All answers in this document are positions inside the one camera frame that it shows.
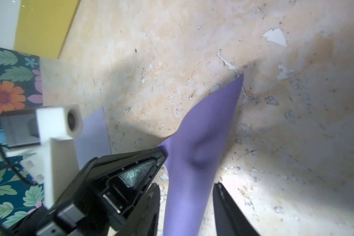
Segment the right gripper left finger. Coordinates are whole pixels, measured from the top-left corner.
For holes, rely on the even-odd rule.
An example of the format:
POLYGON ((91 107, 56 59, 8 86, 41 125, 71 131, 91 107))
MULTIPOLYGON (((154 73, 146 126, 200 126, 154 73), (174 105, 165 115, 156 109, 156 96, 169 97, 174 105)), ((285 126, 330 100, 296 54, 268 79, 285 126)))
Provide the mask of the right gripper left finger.
POLYGON ((153 183, 116 236, 156 236, 159 210, 160 189, 153 183))

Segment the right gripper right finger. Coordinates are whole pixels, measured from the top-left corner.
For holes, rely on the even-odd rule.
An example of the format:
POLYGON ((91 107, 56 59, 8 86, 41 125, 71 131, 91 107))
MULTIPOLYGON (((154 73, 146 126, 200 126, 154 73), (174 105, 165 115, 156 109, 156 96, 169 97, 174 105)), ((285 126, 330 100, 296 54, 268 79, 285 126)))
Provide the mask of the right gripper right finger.
POLYGON ((218 236, 259 236, 223 184, 214 184, 212 194, 218 236))

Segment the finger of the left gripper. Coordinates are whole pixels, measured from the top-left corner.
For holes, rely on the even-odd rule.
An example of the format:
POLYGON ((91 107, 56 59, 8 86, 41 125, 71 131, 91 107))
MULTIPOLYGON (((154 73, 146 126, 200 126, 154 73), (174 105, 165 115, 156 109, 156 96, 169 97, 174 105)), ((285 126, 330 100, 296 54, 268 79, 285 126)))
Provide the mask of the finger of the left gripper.
POLYGON ((89 161, 51 209, 52 233, 119 230, 165 162, 161 148, 89 161))

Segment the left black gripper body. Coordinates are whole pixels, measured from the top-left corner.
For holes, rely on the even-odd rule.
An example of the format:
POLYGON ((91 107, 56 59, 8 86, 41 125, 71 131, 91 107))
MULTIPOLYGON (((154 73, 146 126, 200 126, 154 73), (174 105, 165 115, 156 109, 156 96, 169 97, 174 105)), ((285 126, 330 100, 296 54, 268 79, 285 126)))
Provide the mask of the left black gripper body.
POLYGON ((84 213, 75 204, 60 209, 42 206, 11 227, 16 236, 106 236, 108 220, 84 213))

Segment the purple square paper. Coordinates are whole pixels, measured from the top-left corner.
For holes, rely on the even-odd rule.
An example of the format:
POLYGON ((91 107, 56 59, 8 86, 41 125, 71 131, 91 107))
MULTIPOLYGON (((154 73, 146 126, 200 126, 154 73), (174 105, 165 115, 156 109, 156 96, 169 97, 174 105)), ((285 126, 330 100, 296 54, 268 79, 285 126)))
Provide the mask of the purple square paper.
POLYGON ((169 177, 163 234, 199 233, 227 143, 244 75, 197 103, 178 130, 160 144, 169 177))

